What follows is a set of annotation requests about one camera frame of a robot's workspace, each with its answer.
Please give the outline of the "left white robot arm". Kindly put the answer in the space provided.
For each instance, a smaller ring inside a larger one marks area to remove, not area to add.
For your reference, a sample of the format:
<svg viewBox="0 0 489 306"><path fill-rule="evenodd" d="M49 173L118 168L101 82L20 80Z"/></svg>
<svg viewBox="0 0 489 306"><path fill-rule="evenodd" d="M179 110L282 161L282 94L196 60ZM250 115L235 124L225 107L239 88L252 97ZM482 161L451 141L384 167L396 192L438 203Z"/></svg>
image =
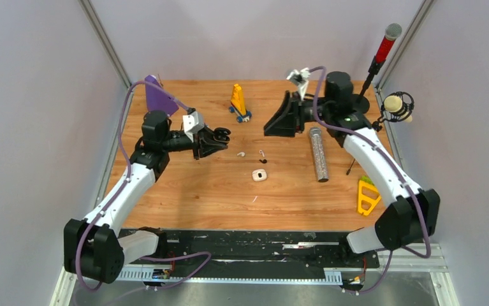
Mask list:
<svg viewBox="0 0 489 306"><path fill-rule="evenodd" d="M190 150L194 159L201 159L227 149L231 133L224 127L210 129L195 109L183 116L182 129L172 130L171 124L163 111L144 115L142 136L117 185L83 219L70 219L65 225L65 271L110 284L133 261L147 257L162 263L168 258L169 246L160 231L140 228L120 237L124 221L158 181L170 153Z"/></svg>

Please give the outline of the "black earbud charging case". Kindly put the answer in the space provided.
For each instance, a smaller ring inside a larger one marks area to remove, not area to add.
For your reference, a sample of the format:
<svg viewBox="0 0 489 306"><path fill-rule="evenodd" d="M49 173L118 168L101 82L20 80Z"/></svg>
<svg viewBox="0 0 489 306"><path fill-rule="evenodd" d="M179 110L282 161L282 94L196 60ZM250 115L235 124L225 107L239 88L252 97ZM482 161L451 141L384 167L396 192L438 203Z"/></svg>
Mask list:
<svg viewBox="0 0 489 306"><path fill-rule="evenodd" d="M222 143L230 142L231 131L225 127L217 127L213 130L214 140Z"/></svg>

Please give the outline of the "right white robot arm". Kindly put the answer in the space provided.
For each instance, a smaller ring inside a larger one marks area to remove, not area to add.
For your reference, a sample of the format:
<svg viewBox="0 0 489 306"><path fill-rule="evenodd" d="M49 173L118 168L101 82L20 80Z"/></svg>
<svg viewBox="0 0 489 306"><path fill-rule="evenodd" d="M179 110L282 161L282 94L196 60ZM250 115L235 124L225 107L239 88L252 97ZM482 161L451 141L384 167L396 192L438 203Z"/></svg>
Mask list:
<svg viewBox="0 0 489 306"><path fill-rule="evenodd" d="M354 266L363 253L380 249L394 251L419 239L429 241L435 233L440 197L425 190L395 162L366 118L367 105L354 93L350 76L341 71L322 71L324 88L307 93L313 69L294 69L287 76L295 92L286 91L280 108L264 125L265 136L294 137L305 123L317 122L363 168L381 195L385 211L374 225L347 234L338 248L346 266Z"/></svg>

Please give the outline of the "white earbud charging case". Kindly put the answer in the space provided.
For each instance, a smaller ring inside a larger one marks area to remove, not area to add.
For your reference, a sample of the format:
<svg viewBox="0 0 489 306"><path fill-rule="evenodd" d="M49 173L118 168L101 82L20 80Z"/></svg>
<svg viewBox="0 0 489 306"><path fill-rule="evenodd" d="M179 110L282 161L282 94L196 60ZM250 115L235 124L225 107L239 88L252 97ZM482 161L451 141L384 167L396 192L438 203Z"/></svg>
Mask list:
<svg viewBox="0 0 489 306"><path fill-rule="evenodd" d="M255 182L262 182L268 178L268 175L265 169L257 169L252 171L251 177Z"/></svg>

